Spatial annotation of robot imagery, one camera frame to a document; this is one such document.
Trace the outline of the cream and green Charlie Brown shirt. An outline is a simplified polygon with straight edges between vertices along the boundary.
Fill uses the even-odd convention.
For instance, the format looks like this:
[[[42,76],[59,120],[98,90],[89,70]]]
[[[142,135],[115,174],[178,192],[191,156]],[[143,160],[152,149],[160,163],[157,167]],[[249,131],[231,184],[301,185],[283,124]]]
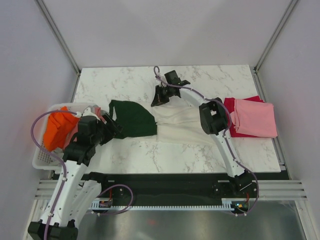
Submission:
[[[122,131],[117,139],[171,144],[214,146],[214,140],[203,131],[199,110],[192,106],[161,105],[111,100],[109,114]]]

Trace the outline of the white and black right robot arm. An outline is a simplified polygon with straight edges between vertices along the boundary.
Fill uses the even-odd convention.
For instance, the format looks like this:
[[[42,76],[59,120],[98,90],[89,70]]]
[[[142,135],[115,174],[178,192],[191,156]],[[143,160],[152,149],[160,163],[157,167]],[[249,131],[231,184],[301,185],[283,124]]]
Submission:
[[[197,107],[202,130],[213,139],[224,161],[230,193],[235,197],[242,196],[252,184],[252,172],[240,163],[230,136],[231,115],[222,100],[205,97],[189,81],[181,80],[175,70],[165,73],[165,80],[162,80],[158,66],[153,67],[153,72],[160,84],[155,87],[151,106],[161,106],[170,98],[179,97]]]

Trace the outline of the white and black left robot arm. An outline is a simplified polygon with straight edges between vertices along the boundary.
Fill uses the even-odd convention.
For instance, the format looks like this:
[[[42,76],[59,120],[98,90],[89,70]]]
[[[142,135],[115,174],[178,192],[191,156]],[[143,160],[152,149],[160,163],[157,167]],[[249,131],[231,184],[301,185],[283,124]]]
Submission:
[[[101,116],[91,112],[82,114],[77,132],[71,136],[59,159],[62,171],[49,204],[38,221],[29,223],[27,232],[32,239],[77,239],[79,224],[91,202],[110,191],[108,182],[93,178],[85,181],[82,191],[77,194],[79,183],[97,146],[108,143],[121,131],[122,127],[105,111]]]

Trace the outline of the salmon pink t shirt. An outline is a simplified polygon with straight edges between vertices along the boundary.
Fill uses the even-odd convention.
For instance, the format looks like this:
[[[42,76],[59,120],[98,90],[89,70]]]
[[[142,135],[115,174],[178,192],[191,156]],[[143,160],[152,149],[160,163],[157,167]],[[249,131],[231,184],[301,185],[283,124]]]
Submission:
[[[94,106],[91,106],[90,109],[92,111],[94,111],[94,114],[99,117],[100,120],[102,120],[102,114],[101,114],[101,108],[97,105],[94,105]],[[74,128],[71,130],[71,132],[67,135],[66,139],[65,139],[65,142],[64,142],[64,145],[63,145],[63,150],[65,150],[65,148],[68,146],[68,144],[71,142],[71,139],[73,137],[73,135],[75,133],[78,132],[78,122],[76,123],[76,125],[74,126]]]

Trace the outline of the orange t shirt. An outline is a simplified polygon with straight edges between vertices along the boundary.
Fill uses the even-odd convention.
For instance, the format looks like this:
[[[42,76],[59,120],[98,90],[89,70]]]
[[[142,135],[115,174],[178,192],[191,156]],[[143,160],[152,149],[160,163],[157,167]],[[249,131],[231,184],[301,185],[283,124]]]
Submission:
[[[69,133],[75,128],[79,121],[74,114],[68,112],[63,106],[61,112],[53,112],[48,116],[46,130],[43,135],[44,147],[52,152],[55,149],[63,149]]]

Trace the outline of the crimson folded t shirt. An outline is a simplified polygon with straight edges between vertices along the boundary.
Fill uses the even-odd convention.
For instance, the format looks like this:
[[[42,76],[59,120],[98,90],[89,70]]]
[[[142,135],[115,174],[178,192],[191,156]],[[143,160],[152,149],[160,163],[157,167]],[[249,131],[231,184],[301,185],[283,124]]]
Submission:
[[[252,96],[249,98],[245,98],[244,100],[250,101],[250,102],[257,102],[257,103],[264,103],[262,99],[258,95]],[[233,113],[235,111],[235,98],[234,97],[226,97],[224,99],[224,106],[227,108],[229,113]],[[235,125],[232,123],[231,127],[229,129],[230,136],[233,138],[257,138],[255,135],[249,135],[249,134],[243,134],[236,132]]]

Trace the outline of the white plastic laundry basket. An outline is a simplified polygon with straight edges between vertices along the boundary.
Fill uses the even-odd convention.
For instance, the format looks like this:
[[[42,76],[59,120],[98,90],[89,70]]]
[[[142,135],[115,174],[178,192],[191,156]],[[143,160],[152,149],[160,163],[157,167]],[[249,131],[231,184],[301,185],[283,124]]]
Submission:
[[[83,112],[87,107],[94,106],[95,103],[92,102],[69,102],[54,104],[45,111],[45,115],[40,117],[38,116],[36,120],[32,123],[30,129],[31,139],[36,145],[36,149],[33,155],[32,166],[38,170],[46,171],[60,171],[61,164],[54,158],[52,155],[48,154],[47,151],[43,151],[43,135],[47,127],[47,121],[49,113],[52,111],[59,111],[62,107],[66,106],[69,112]]]

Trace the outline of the light pink folded t shirt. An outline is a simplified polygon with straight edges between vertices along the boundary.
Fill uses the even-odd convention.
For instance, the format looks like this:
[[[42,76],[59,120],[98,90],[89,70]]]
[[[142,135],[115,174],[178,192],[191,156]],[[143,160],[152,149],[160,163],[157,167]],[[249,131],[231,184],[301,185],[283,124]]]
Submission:
[[[274,106],[271,103],[235,99],[230,113],[230,135],[234,138],[276,138]]]

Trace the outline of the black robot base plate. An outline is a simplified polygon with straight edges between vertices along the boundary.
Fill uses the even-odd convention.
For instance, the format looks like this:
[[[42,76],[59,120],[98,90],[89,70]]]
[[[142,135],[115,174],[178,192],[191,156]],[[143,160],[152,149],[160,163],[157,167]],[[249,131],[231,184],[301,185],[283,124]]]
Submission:
[[[256,183],[251,176],[252,184],[240,192],[234,192],[225,173],[154,173],[154,174],[102,174],[88,173],[83,181],[98,180],[102,190],[115,185],[103,197],[112,196],[112,200],[129,201],[146,199],[222,199],[238,198],[253,199],[257,194],[254,191]]]

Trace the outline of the left aluminium frame post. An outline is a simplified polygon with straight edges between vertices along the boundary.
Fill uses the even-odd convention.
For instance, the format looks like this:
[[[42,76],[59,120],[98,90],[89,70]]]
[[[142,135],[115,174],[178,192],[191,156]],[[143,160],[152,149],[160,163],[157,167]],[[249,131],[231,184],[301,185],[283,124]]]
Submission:
[[[35,0],[34,2],[36,3],[40,12],[42,13],[46,23],[48,24],[51,32],[53,33],[54,37],[56,38],[58,44],[60,45],[63,53],[65,54],[67,60],[70,63],[70,65],[72,66],[75,74],[79,77],[81,74],[81,69],[80,69],[79,65],[77,64],[72,52],[70,51],[70,48],[68,47],[63,35],[61,34],[61,31],[59,30],[53,16],[51,15],[45,1],[44,0]]]

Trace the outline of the aluminium frame post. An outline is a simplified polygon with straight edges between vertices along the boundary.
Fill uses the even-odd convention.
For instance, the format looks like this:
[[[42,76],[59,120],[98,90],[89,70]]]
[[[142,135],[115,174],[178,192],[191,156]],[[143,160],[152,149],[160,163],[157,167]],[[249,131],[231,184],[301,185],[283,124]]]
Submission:
[[[61,34],[61,31],[59,30],[53,16],[51,15],[45,1],[44,0],[35,0],[34,2],[36,3],[40,12],[42,13],[46,23],[48,24],[51,32],[53,33],[54,37],[56,38],[58,44],[60,45],[63,53],[65,54],[67,60],[70,63],[70,65],[72,66],[75,74],[79,77],[81,74],[81,69],[80,69],[79,65],[77,64],[72,52],[70,51],[70,48],[68,47],[63,35]]]
[[[287,22],[289,21],[291,15],[293,14],[295,8],[297,7],[297,5],[299,4],[299,0],[291,0],[289,2],[289,4],[287,5],[284,13],[282,14],[275,30],[273,31],[270,39],[268,40],[262,54],[260,55],[257,63],[255,64],[255,66],[252,68],[253,72],[257,75],[260,68],[262,67],[263,63],[265,62],[267,56],[269,55],[269,53],[271,52],[273,46],[275,45],[276,41],[278,40],[278,38],[280,37],[282,31],[284,30]]]

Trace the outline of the right aluminium frame post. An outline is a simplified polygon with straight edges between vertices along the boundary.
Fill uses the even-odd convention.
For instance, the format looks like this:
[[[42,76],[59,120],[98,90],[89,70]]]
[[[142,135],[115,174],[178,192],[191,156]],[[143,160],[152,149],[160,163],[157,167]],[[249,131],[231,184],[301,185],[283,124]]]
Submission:
[[[275,45],[276,41],[278,40],[278,38],[280,37],[282,31],[284,30],[287,22],[289,21],[291,15],[293,14],[295,8],[297,7],[297,5],[299,4],[299,0],[291,0],[289,2],[289,4],[287,5],[284,13],[282,14],[275,30],[273,31],[270,39],[268,40],[262,54],[260,55],[257,63],[255,64],[255,66],[252,68],[253,72],[257,75],[260,68],[262,67],[263,63],[265,62],[267,56],[269,55],[269,53],[271,52],[273,46]]]

